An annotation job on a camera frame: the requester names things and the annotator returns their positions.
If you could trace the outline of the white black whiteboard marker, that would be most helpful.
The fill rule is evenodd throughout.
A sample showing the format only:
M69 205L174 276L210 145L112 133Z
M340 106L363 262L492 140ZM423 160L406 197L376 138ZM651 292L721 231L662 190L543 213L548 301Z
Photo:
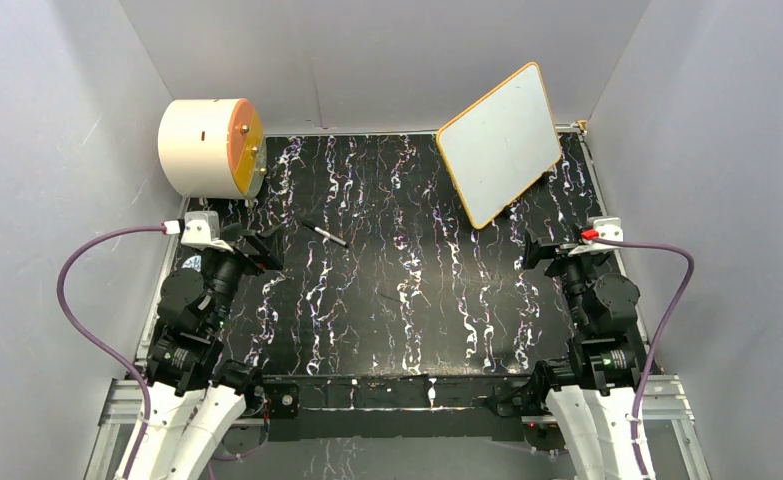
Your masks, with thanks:
M343 248L348 248L349 247L349 243L346 240L344 240L343 238L341 238L341 237L339 237L339 236L337 236L335 234L330 233L329 231L321 228L320 226L312 223L311 221L302 220L301 224L305 228L311 230L312 232L322 236L323 238L325 238L325 239L327 239L327 240L329 240L329 241L331 241L331 242L333 242L333 243L335 243L335 244L337 244L337 245L339 245L339 246L341 246Z

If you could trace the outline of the yellow framed whiteboard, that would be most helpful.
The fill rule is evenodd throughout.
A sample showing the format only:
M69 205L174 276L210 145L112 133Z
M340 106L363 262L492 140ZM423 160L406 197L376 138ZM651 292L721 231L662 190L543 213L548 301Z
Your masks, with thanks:
M471 226L486 227L562 156L539 65L529 62L436 133Z

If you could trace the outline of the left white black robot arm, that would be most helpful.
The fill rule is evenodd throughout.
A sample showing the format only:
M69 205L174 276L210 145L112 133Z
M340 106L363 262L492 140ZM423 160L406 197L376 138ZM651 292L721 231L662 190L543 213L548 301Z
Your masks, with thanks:
M240 415L264 408L261 371L220 355L218 335L242 279L283 267L283 227L230 226L247 250L221 238L218 217L192 212L163 230L200 254L198 269L162 282L143 374L146 398L116 471L118 479L196 479Z

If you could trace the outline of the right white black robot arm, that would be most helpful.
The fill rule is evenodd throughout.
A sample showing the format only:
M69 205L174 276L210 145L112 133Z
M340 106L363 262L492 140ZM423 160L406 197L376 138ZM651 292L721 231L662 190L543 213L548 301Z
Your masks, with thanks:
M546 260L576 331L562 360L537 362L532 405L554 416L578 479L653 479L638 391L647 354L638 329L635 283L597 271L623 246L617 227L586 229L576 244L524 238L522 266Z

